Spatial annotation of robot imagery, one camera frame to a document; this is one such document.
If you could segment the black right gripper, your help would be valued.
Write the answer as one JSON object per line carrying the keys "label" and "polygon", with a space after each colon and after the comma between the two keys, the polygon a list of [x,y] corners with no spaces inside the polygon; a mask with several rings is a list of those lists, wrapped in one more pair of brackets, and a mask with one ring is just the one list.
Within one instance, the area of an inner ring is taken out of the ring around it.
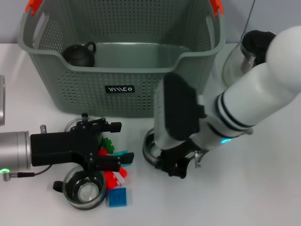
{"label": "black right gripper", "polygon": [[[199,147],[191,139],[188,139],[176,147],[162,150],[157,157],[157,169],[168,170],[168,161],[177,161],[198,149]],[[170,169],[169,176],[184,179],[187,175],[187,167],[188,161],[178,161],[176,165]]]}

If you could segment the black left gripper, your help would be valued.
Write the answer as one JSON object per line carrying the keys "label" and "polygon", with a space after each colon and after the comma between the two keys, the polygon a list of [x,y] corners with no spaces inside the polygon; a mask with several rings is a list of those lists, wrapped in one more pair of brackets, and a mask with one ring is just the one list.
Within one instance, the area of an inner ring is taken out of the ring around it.
{"label": "black left gripper", "polygon": [[108,123],[100,118],[78,121],[66,132],[32,134],[31,165],[76,163],[88,171],[119,171],[122,165],[133,162],[134,153],[98,156],[98,150],[103,132],[119,133],[121,128],[121,122]]}

